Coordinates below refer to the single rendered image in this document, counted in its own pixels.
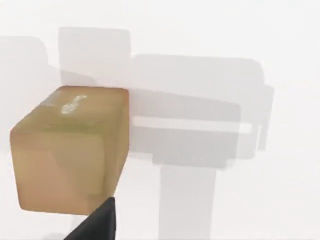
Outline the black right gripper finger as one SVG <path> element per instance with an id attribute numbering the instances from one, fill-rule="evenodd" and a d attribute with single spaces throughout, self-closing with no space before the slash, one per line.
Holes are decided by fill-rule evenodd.
<path id="1" fill-rule="evenodd" d="M 109 197 L 63 240 L 116 240 L 115 198 Z"/>

